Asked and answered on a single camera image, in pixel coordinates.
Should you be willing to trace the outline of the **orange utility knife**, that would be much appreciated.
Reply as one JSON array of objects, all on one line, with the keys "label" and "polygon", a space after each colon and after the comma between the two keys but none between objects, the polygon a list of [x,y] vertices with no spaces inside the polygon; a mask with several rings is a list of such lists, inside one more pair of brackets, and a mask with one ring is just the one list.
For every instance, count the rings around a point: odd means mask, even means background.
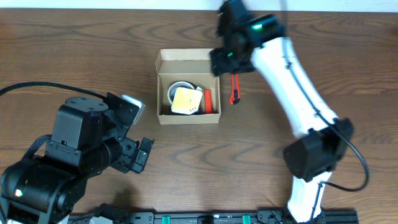
[{"label": "orange utility knife", "polygon": [[240,97],[240,85],[239,85],[239,74],[231,74],[231,94],[229,97],[229,103],[231,105],[236,105],[239,103]]}]

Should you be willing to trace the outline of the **white tape roll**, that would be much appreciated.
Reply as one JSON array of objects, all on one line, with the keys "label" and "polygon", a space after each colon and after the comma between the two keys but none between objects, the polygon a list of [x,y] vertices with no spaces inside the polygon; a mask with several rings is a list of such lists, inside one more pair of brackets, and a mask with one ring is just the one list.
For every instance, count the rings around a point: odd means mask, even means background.
[{"label": "white tape roll", "polygon": [[171,86],[169,87],[169,89],[167,91],[167,97],[168,97],[170,104],[173,103],[173,100],[175,97],[175,92],[178,87],[189,88],[189,89],[194,89],[194,90],[197,88],[197,86],[194,85],[193,83],[186,82],[186,81],[178,81],[178,82],[171,84]]}]

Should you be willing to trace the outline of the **brown cardboard box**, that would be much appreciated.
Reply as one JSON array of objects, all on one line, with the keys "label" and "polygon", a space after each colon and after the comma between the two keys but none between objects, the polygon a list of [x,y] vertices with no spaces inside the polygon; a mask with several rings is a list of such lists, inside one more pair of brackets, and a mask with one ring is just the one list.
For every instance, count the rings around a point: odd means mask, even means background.
[{"label": "brown cardboard box", "polygon": [[[160,124],[215,124],[221,118],[220,79],[211,71],[210,49],[162,49],[155,61],[157,71],[157,117]],[[187,82],[210,90],[212,112],[205,113],[205,97],[193,115],[173,113],[170,87]]]}]

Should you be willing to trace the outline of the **yellow sticky note pad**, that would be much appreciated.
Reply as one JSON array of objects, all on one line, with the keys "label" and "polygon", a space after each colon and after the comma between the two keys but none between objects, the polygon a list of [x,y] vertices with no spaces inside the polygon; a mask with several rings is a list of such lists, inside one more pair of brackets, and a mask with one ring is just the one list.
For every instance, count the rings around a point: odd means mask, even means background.
[{"label": "yellow sticky note pad", "polygon": [[200,109],[202,91],[178,87],[175,91],[171,110],[173,113],[191,115]]}]

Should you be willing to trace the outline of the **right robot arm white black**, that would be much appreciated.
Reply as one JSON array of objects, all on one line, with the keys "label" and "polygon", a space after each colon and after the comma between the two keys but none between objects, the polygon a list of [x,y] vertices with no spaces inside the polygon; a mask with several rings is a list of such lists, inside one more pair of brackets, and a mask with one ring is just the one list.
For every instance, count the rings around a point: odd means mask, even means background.
[{"label": "right robot arm white black", "polygon": [[210,52],[214,76],[258,71],[289,120],[296,140],[284,149],[293,174],[287,209],[294,222],[310,223],[321,214],[323,184],[345,155],[353,125],[319,95],[276,16],[256,17],[242,1],[224,1],[217,34],[223,46]]}]

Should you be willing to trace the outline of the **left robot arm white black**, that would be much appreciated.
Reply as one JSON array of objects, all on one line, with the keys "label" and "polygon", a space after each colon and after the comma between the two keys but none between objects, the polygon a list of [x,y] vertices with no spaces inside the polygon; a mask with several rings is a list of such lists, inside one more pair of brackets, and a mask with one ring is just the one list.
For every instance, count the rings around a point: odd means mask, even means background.
[{"label": "left robot arm white black", "polygon": [[1,176],[1,223],[59,223],[84,196],[88,179],[109,167],[140,174],[154,140],[126,134],[144,108],[128,95],[68,98],[52,134],[38,138]]}]

